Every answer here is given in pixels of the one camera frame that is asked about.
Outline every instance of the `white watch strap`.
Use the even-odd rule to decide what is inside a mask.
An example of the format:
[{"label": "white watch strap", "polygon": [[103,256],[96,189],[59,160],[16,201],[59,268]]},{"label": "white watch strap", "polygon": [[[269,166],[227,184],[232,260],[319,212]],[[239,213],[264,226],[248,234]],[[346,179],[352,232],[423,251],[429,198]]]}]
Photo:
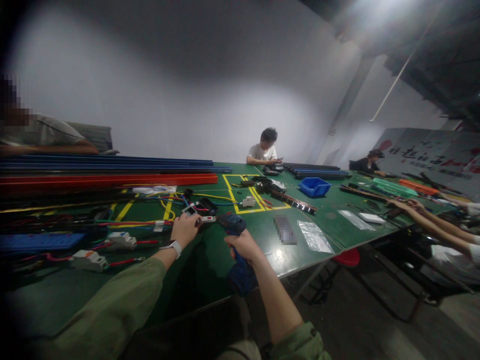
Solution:
[{"label": "white watch strap", "polygon": [[180,257],[180,255],[182,254],[182,246],[177,241],[174,241],[173,244],[170,245],[170,246],[175,249],[176,258],[178,259]]},{"label": "white watch strap", "polygon": [[176,240],[168,246],[160,247],[159,250],[165,250],[165,249],[171,249],[171,248],[175,249],[176,258],[178,259],[180,257],[180,255],[182,254],[182,246]]}]

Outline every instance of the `white wall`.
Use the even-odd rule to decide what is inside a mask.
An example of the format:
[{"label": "white wall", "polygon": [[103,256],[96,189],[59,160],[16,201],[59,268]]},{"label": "white wall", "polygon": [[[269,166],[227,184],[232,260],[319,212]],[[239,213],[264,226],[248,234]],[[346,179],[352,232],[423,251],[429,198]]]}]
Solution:
[{"label": "white wall", "polygon": [[360,61],[299,1],[68,0],[35,11],[11,61],[27,107],[112,127],[127,156],[244,162],[269,126],[314,162]]},{"label": "white wall", "polygon": [[378,56],[350,111],[334,128],[321,149],[317,164],[348,168],[349,160],[364,158],[388,128],[440,129],[446,119],[431,102],[402,80],[393,88],[374,122],[377,112],[395,77],[384,67],[385,55]]}]

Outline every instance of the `blue power drill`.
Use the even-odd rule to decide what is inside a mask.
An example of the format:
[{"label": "blue power drill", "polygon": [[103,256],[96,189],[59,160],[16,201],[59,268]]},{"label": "blue power drill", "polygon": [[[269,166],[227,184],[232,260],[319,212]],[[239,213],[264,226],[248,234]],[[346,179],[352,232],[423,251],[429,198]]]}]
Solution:
[{"label": "blue power drill", "polygon": [[[240,236],[247,227],[247,223],[241,216],[232,213],[217,216],[216,221],[228,235]],[[247,260],[239,254],[234,246],[232,249],[235,253],[236,264],[233,265],[226,277],[230,286],[241,297],[244,297],[257,286],[257,277]]]}]

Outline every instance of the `green plastic tray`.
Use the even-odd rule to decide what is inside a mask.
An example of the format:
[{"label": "green plastic tray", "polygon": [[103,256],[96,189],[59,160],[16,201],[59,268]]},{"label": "green plastic tray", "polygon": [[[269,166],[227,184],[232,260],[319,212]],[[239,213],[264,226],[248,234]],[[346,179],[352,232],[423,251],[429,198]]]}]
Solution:
[{"label": "green plastic tray", "polygon": [[405,199],[410,199],[419,195],[415,190],[411,188],[398,185],[396,183],[383,180],[377,177],[373,179],[373,182],[376,183],[376,186],[378,186],[380,189]]}]

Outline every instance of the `hand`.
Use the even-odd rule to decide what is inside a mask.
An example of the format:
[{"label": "hand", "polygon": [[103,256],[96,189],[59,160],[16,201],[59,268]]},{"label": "hand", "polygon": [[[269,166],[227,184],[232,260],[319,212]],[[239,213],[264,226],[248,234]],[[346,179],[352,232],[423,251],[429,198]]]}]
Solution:
[{"label": "hand", "polygon": [[197,221],[201,218],[199,214],[187,217],[185,213],[177,217],[173,222],[170,239],[176,240],[181,245],[181,248],[185,249],[197,235],[199,227],[202,225],[201,222]]},{"label": "hand", "polygon": [[31,153],[32,149],[30,146],[0,145],[0,157],[2,158]]},{"label": "hand", "polygon": [[408,205],[410,205],[412,208],[414,208],[417,212],[419,213],[425,213],[427,210],[425,209],[425,206],[418,200],[414,199],[408,199],[406,201]]},{"label": "hand", "polygon": [[[264,252],[259,248],[247,229],[245,229],[240,236],[227,236],[225,242],[228,245],[234,246],[236,251],[251,263],[255,263],[265,257]],[[231,249],[230,255],[235,259],[234,254],[233,249]]]},{"label": "hand", "polygon": [[403,210],[410,210],[410,209],[412,209],[412,208],[411,208],[410,206],[408,206],[406,203],[400,202],[400,201],[397,201],[397,200],[388,200],[387,203],[393,204],[393,205],[395,205],[397,208],[403,209]]}]

